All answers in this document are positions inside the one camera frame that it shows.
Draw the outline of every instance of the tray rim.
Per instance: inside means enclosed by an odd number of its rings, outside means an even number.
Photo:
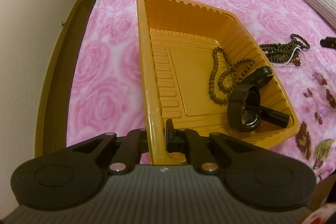
[[[268,66],[273,68],[269,60],[265,57],[265,54],[260,49],[259,45],[256,43],[254,38],[251,36],[249,31],[245,28],[245,26],[240,22],[240,20],[236,17],[235,14],[211,6],[207,4],[203,4],[193,0],[176,0],[178,2],[183,1],[185,3],[191,3],[193,6],[206,7],[207,9],[218,10],[221,13],[226,13],[232,16],[237,22],[240,23],[241,27],[245,32],[247,32],[252,38],[252,43],[257,48],[257,50],[262,54],[263,59],[266,61]],[[155,62],[154,55],[151,45],[150,39],[150,31],[147,22],[146,16],[146,7],[144,0],[136,0],[137,3],[137,16],[138,16],[138,31],[139,31],[139,54],[140,54],[140,65],[142,70],[142,91],[143,91],[143,99],[144,99],[144,108],[145,108],[145,117],[146,117],[146,128],[147,128],[147,138],[148,138],[148,150],[150,154],[151,164],[155,165],[177,165],[183,164],[180,161],[172,159],[168,152],[166,151],[166,141],[164,137],[164,120],[161,114],[161,102],[159,96],[159,87],[154,85],[156,83],[156,71],[155,71]],[[288,98],[287,92],[285,91],[280,79],[278,78],[275,70],[273,70],[273,76],[276,78],[286,100],[288,106],[290,107],[293,113],[293,127],[292,130],[294,133],[287,134],[275,134],[272,137],[268,137],[264,140],[261,140],[254,145],[259,146],[261,148],[269,149],[279,143],[287,140],[288,138],[296,135],[300,129],[300,122],[297,118],[295,110],[292,106],[290,99]],[[269,139],[275,140],[277,144],[269,145]]]

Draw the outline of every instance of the pink floral bedspread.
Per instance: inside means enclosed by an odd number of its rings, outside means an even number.
[[[236,14],[259,44],[288,43],[291,33],[308,40],[304,66],[275,68],[301,129],[273,151],[327,177],[336,167],[336,51],[319,41],[336,32],[304,0],[195,1]],[[144,126],[136,0],[97,0],[73,79],[67,145]]]

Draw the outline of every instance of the white wall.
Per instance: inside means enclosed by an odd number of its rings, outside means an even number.
[[[75,1],[0,0],[0,218],[17,206],[12,172],[34,157],[44,77]]]

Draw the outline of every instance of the black watch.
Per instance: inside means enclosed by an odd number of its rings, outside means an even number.
[[[265,86],[273,78],[273,71],[269,66],[256,69],[252,74],[245,77],[241,84],[256,85],[259,89]]]
[[[239,132],[251,132],[259,127],[260,94],[256,85],[236,86],[228,100],[227,120],[230,127]]]

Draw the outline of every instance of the black object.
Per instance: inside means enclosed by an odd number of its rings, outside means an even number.
[[[296,224],[310,213],[315,175],[302,162],[218,132],[174,129],[171,120],[166,128],[167,146],[187,165],[138,165],[145,130],[102,134],[19,166],[11,185],[20,207],[4,224]]]
[[[334,170],[330,175],[335,175],[336,174],[336,170]],[[325,201],[326,203],[336,203],[336,182],[334,183],[334,185],[332,186],[329,195],[327,197],[327,200]]]
[[[326,48],[336,49],[336,37],[326,37],[320,40],[320,45]]]
[[[227,120],[239,132],[251,132],[259,127],[260,94],[256,85],[240,84],[234,88],[227,105]]]
[[[268,84],[273,78],[273,71],[269,66],[256,69],[252,74],[245,77],[240,84],[256,85],[259,89]]]
[[[287,127],[290,118],[288,114],[264,106],[260,106],[260,114],[262,120],[282,128]]]

